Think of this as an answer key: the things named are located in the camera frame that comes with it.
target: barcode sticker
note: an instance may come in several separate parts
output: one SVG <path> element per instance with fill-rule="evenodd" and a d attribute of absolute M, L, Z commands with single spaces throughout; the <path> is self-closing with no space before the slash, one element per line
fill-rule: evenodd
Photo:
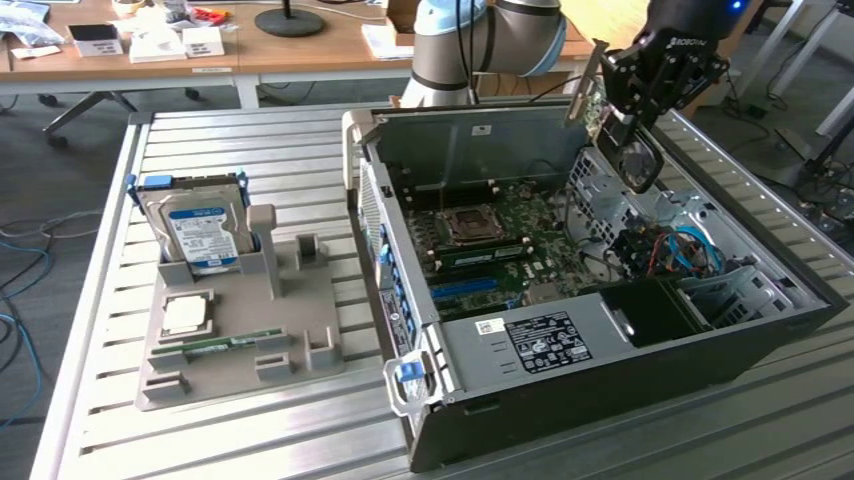
<path fill-rule="evenodd" d="M 474 322 L 474 328 L 478 335 L 488 335 L 489 333 L 497 333 L 504 331 L 504 319 L 492 318 L 489 320 L 480 320 Z"/>
<path fill-rule="evenodd" d="M 191 73 L 230 73 L 230 67 L 193 68 Z"/>

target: metal rail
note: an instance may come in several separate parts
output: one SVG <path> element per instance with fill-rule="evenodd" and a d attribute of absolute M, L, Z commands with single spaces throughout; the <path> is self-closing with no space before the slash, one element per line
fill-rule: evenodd
<path fill-rule="evenodd" d="M 341 190 L 340 116 L 356 106 L 373 105 L 157 114 L 138 127 L 145 134 L 127 132 L 31 478 L 812 479 L 854 468 L 849 308 L 731 384 L 410 474 L 381 384 Z M 854 298 L 844 252 L 680 116 L 663 117 L 659 127 L 836 291 Z M 276 241 L 317 232 L 326 243 L 346 372 L 142 413 L 131 400 L 158 252 L 119 193 L 118 173 L 202 175 L 236 167 L 250 177 L 253 203 L 276 206 Z M 672 167 L 661 178 L 671 188 L 685 181 Z"/>

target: ram module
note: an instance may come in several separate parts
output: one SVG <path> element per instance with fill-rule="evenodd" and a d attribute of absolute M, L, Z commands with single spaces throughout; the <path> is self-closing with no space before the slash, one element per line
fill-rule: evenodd
<path fill-rule="evenodd" d="M 179 345 L 154 348 L 151 349 L 150 354 L 162 355 L 163 353 L 181 352 L 187 357 L 199 357 L 212 353 L 250 347 L 254 345 L 258 338 L 278 335 L 281 333 L 282 330 L 280 328 L 272 328 L 269 330 L 261 330 L 260 332 L 246 333 L 242 335 L 233 335 L 230 337 L 208 338 L 205 340 L 186 342 Z"/>
<path fill-rule="evenodd" d="M 441 272 L 448 269 L 524 258 L 533 253 L 533 245 L 529 238 L 521 237 L 469 247 L 440 248 L 426 253 L 433 261 L 436 272 Z"/>

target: blue cable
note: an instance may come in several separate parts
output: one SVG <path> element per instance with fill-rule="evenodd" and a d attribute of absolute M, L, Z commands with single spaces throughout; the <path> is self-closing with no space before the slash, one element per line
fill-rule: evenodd
<path fill-rule="evenodd" d="M 41 273 L 33 279 L 33 281 L 29 282 L 26 284 L 26 286 L 23 286 L 23 288 L 21 288 L 19 290 L 14 291 L 13 293 L 9 293 L 5 296 L 0 296 L 0 300 L 7 300 L 11 297 L 14 297 L 14 296 L 19 295 L 21 293 L 23 293 L 46 276 L 47 272 L 50 271 L 50 254 L 46 251 L 41 250 L 39 248 L 22 248 L 22 247 L 11 245 L 9 243 L 5 243 L 5 242 L 0 242 L 0 247 L 5 247 L 9 250 L 14 250 L 15 252 L 37 253 L 38 255 L 41 255 L 43 257 L 43 270 L 41 270 Z"/>
<path fill-rule="evenodd" d="M 29 399 L 29 402 L 26 402 L 26 405 L 23 405 L 23 407 L 17 412 L 14 412 L 14 415 L 11 415 L 7 418 L 7 420 L 2 423 L 2 425 L 0 425 L 0 432 L 1 432 L 2 429 L 7 427 L 11 424 L 11 422 L 26 413 L 26 411 L 31 408 L 31 406 L 38 401 L 38 397 L 41 396 L 41 371 L 38 370 L 38 360 L 35 357 L 35 349 L 31 346 L 31 340 L 29 339 L 29 335 L 26 334 L 26 329 L 21 327 L 14 317 L 10 317 L 2 313 L 0 313 L 0 320 L 6 322 L 11 328 L 17 328 L 21 338 L 23 339 L 23 344 L 26 345 L 26 350 L 29 351 L 29 358 L 31 359 L 31 368 L 35 370 L 35 393 L 31 395 L 31 398 Z"/>

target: motherboard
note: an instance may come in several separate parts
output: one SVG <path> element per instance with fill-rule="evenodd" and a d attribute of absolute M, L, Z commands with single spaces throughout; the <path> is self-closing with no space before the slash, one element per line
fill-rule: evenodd
<path fill-rule="evenodd" d="M 484 185 L 461 200 L 458 192 L 446 197 L 438 208 L 412 209 L 406 217 L 442 320 L 572 297 L 602 280 L 565 234 L 558 192 L 520 180 Z M 472 198 L 480 202 L 468 203 Z"/>

